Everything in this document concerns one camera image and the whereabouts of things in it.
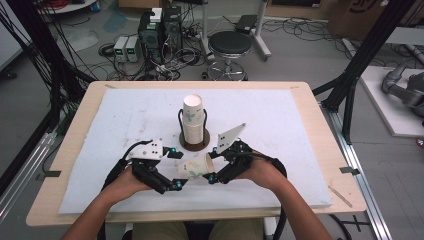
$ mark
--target person's leg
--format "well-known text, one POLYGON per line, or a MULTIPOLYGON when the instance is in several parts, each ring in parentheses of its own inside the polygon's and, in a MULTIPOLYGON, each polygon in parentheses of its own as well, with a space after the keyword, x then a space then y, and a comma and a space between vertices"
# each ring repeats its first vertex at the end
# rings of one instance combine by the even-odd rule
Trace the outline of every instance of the person's leg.
POLYGON ((183 222, 136 223, 133 240, 188 240, 183 222))
POLYGON ((209 240, 262 240, 263 225, 262 218, 221 220, 215 223, 209 240))

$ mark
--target white paper sheet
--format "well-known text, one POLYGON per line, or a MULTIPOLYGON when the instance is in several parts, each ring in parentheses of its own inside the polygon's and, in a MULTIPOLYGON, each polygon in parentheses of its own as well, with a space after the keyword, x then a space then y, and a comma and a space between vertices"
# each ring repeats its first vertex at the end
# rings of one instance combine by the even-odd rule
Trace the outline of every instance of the white paper sheet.
MULTIPOLYGON (((241 123, 240 138, 286 166, 289 179, 312 207, 332 204, 295 102, 287 90, 226 89, 109 89, 90 127, 72 169, 59 213, 81 213, 99 193, 106 175, 124 152, 140 140, 163 139, 164 146, 184 152, 180 160, 163 159, 157 168, 167 178, 178 178, 177 165, 212 151, 217 135, 241 123), (188 152, 179 144, 178 111, 188 94, 199 94, 208 113, 206 128, 211 142, 201 152, 188 152)), ((227 163, 214 159, 217 170, 227 163)), ((190 180, 179 192, 160 195, 143 191, 111 212, 186 211, 279 207, 268 190, 249 180, 209 185, 206 179, 190 180)))

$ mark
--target metal stool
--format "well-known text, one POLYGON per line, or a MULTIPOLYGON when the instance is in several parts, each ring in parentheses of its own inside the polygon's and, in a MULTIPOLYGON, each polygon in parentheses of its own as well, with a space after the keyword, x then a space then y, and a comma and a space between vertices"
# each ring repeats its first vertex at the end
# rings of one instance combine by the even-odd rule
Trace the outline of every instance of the metal stool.
POLYGON ((224 31, 213 34, 209 38, 209 49, 225 60, 213 62, 208 67, 207 77, 214 81, 223 76, 227 76, 230 80, 247 81, 247 74, 243 67, 231 59, 243 57, 249 53, 251 47, 250 38, 243 33, 224 31))

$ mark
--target person's hand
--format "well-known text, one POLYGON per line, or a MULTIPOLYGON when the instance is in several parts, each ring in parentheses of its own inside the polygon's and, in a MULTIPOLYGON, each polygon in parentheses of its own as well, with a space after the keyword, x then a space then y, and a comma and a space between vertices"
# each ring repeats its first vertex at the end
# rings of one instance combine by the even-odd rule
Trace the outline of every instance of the person's hand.
POLYGON ((136 192, 149 189, 151 189, 149 186, 134 177, 132 166, 130 165, 99 194, 99 197, 103 197, 111 204, 115 204, 131 197, 136 192))
POLYGON ((275 191, 287 179, 270 162, 260 157, 253 157, 252 165, 240 174, 238 179, 250 179, 257 185, 275 191))

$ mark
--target white plastic part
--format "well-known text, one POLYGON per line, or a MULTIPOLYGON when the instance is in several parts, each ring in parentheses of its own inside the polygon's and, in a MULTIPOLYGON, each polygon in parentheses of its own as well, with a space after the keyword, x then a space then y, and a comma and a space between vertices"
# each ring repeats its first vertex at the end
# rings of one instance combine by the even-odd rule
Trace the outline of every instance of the white plastic part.
POLYGON ((277 220, 275 217, 265 217, 264 218, 264 233, 265 236, 272 236, 277 229, 277 220))
POLYGON ((246 123, 241 124, 233 129, 230 129, 224 133, 218 134, 218 145, 217 153, 222 153, 225 149, 229 148, 231 144, 240 136, 243 130, 246 128, 246 123))
POLYGON ((139 145, 135 147, 129 154, 130 158, 142 158, 149 160, 161 160, 163 150, 162 139, 154 140, 146 145, 139 145))

